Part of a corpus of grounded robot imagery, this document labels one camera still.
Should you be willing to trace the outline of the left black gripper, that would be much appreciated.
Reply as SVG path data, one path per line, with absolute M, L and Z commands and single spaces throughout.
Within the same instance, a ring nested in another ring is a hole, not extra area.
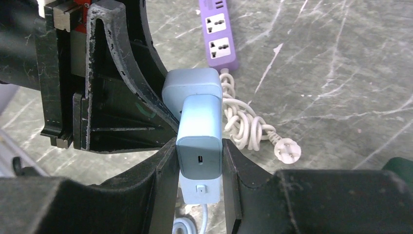
M 92 90 L 90 0 L 3 0 L 0 82 L 37 90 L 53 146 L 89 149 Z

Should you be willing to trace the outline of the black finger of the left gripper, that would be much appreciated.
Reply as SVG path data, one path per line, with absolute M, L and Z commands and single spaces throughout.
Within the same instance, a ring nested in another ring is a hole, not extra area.
M 161 98 L 167 70 L 144 0 L 99 0 L 87 12 L 85 91 L 73 96 L 73 146 L 99 153 L 163 147 L 178 120 Z

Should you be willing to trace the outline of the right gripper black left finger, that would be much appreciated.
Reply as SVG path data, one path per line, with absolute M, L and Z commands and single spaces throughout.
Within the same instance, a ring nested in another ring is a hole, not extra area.
M 157 153 L 99 185 L 42 176 L 11 164 L 0 180 L 3 234 L 169 234 L 178 184 L 171 139 Z

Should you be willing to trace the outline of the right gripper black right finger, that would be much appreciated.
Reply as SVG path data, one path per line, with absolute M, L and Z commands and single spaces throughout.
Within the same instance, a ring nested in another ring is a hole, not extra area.
M 413 194 L 383 170 L 278 170 L 271 174 L 223 140 L 229 234 L 410 234 Z

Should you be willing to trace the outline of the light blue charger plug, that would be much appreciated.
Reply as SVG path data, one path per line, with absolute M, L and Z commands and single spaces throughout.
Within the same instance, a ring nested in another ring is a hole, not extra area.
M 192 95 L 184 100 L 176 140 L 180 170 L 193 180 L 216 179 L 222 174 L 222 100 Z

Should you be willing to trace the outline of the purple power strip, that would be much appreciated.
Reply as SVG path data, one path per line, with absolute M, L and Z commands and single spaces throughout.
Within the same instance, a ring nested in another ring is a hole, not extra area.
M 238 69 L 226 0 L 199 0 L 208 65 L 217 71 Z

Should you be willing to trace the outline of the dark green plug adapter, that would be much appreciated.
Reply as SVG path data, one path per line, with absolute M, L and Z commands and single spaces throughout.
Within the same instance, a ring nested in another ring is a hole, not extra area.
M 403 179 L 406 183 L 413 182 L 413 161 L 402 157 L 391 158 L 382 168 L 391 171 Z

